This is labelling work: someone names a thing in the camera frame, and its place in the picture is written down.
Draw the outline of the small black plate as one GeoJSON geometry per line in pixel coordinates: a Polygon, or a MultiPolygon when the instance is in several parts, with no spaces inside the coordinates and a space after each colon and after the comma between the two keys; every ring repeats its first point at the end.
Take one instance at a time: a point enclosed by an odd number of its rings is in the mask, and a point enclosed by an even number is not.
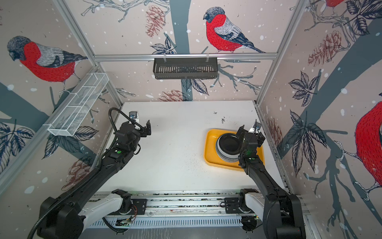
{"type": "Polygon", "coordinates": [[[242,140],[236,134],[225,133],[218,138],[217,146],[221,152],[235,155],[240,152],[242,140]]]}

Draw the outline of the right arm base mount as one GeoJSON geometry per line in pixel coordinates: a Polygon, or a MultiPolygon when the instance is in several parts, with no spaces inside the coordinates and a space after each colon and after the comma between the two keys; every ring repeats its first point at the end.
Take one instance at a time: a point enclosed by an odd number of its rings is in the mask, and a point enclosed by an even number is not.
{"type": "Polygon", "coordinates": [[[223,208],[226,214],[248,214],[251,212],[246,208],[243,199],[238,197],[224,198],[223,208]]]}

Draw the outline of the yellow plastic bin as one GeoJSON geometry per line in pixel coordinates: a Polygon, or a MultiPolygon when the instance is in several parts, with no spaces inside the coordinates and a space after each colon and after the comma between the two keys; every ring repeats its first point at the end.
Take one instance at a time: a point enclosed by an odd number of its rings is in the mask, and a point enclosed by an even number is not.
{"type": "Polygon", "coordinates": [[[243,169],[239,165],[239,161],[234,163],[225,162],[216,153],[215,145],[217,144],[217,140],[222,134],[225,133],[236,134],[236,132],[222,129],[211,129],[208,132],[204,149],[204,159],[209,166],[220,167],[229,170],[243,171],[243,169]]]}

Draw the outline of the white plate grey emblem front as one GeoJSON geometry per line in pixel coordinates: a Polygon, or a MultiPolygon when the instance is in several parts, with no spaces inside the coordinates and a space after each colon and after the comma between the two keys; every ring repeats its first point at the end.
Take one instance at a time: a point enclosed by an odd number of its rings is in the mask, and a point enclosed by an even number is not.
{"type": "Polygon", "coordinates": [[[238,162],[239,161],[239,154],[229,154],[223,151],[223,149],[219,146],[217,143],[215,145],[216,153],[217,155],[225,162],[238,162]]]}

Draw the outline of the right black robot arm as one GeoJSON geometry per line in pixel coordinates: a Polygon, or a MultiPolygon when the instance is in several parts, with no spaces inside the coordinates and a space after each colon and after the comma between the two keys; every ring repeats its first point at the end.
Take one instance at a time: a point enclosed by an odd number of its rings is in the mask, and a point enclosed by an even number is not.
{"type": "Polygon", "coordinates": [[[305,224],[301,202],[294,194],[282,189],[266,170],[260,157],[259,148],[265,140],[263,134],[254,128],[245,130],[241,126],[236,135],[242,141],[238,155],[239,165],[255,182],[264,197],[260,207],[250,207],[247,199],[245,206],[251,209],[262,221],[263,230],[268,239],[305,239],[305,224]]]}

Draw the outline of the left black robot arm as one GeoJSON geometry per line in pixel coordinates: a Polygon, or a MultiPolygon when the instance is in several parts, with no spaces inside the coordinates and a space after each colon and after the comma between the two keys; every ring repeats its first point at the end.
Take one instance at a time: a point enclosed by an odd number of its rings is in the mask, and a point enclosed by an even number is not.
{"type": "Polygon", "coordinates": [[[79,183],[57,198],[49,197],[40,206],[39,219],[32,227],[28,238],[38,235],[43,239],[77,239],[87,225],[91,225],[89,215],[83,208],[90,198],[134,156],[140,152],[139,141],[151,135],[151,123],[142,126],[118,108],[127,121],[117,128],[112,116],[109,121],[114,130],[114,139],[109,149],[101,156],[98,166],[79,183]]]}

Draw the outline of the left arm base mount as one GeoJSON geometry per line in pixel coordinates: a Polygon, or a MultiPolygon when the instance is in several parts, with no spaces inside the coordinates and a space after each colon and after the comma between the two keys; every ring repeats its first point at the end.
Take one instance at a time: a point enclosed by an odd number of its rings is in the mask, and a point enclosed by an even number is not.
{"type": "Polygon", "coordinates": [[[147,199],[129,199],[122,202],[118,215],[144,215],[147,205],[147,199]]]}

